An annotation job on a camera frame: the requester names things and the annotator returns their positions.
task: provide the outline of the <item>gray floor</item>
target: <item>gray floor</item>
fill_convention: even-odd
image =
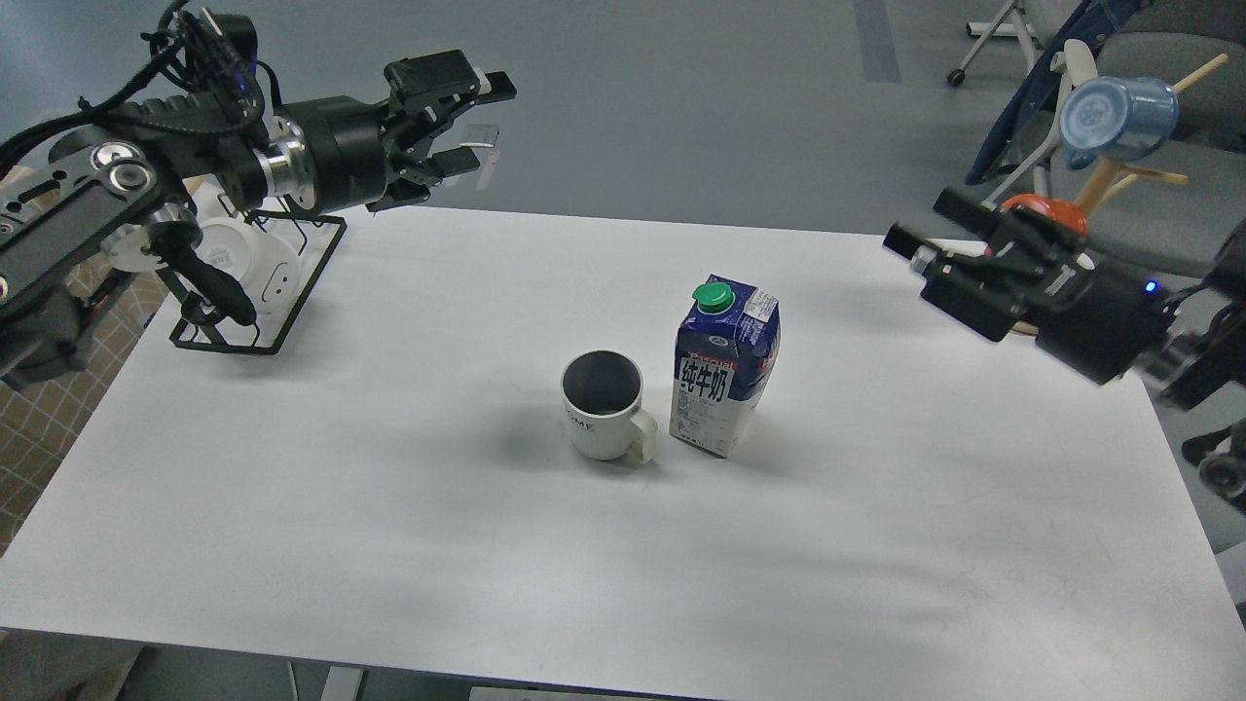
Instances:
[[[0,4],[0,60],[10,67],[0,75],[0,133],[120,86],[145,60],[136,35],[162,5]],[[379,100],[385,62],[454,47],[486,70],[507,70],[520,97],[462,120],[502,128],[492,173],[437,191],[431,203],[442,207],[861,233],[905,219],[933,235],[961,235],[930,204],[961,181],[1023,76],[1015,45],[1001,40],[962,87],[943,83],[971,45],[964,21],[989,19],[998,0],[213,5],[253,17],[287,101]],[[1204,412],[1161,420],[1177,446],[1226,426],[1241,406],[1230,393]],[[1190,479],[1192,471],[1182,474],[1212,545],[1246,538],[1241,517]],[[302,697],[318,697],[326,666],[297,671]],[[467,690],[378,671],[364,697],[465,700]],[[136,666],[123,697],[288,696],[279,660],[157,650]]]

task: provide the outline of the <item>milk carton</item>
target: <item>milk carton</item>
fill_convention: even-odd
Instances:
[[[670,436],[728,457],[779,354],[779,300],[709,275],[675,334]]]

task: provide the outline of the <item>mug handle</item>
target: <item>mug handle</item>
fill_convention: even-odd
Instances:
[[[637,410],[629,417],[632,432],[632,447],[628,448],[628,457],[638,463],[648,463],[653,459],[654,445],[658,436],[658,422],[644,410]]]

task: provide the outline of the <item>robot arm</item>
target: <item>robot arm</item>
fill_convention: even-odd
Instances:
[[[516,95],[505,72],[481,72],[461,51],[389,64],[390,96],[375,105],[344,96],[283,105],[272,76],[270,132],[250,20],[182,12],[186,2],[145,35],[152,60],[120,92],[0,144],[2,178],[40,142],[75,129],[47,167],[0,187],[0,377],[10,387],[83,370],[95,321],[136,270],[167,265],[189,280],[198,308],[183,315],[194,322],[255,321],[242,285],[194,253],[202,234],[183,178],[216,174],[238,210],[267,197],[302,215],[424,202],[444,178],[480,167],[468,147],[432,153],[434,139],[472,106]],[[156,75],[186,93],[126,102]],[[131,264],[115,259],[122,269],[74,298],[64,278],[101,245],[126,250],[120,259]]]
[[[1035,345],[1084,377],[1104,385],[1135,369],[1160,400],[1189,411],[1230,382],[1246,385],[1246,222],[1195,286],[1164,289],[1145,270],[1079,258],[1084,237],[1037,212],[992,210],[944,189],[934,210],[984,240],[966,255],[891,227],[883,245],[926,278],[922,298],[991,340],[1018,321],[1038,327]],[[1179,305],[1214,289],[1229,298],[1205,332],[1171,332]],[[1229,449],[1224,436],[1194,440],[1185,458],[1204,482],[1246,513],[1246,420]]]

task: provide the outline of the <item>red object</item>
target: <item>red object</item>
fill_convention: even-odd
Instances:
[[[1087,234],[1087,215],[1082,212],[1080,207],[1068,199],[1053,199],[1028,192],[1009,197],[1001,208],[1007,210],[1014,207],[1033,209],[1049,219],[1055,219],[1082,235]]]

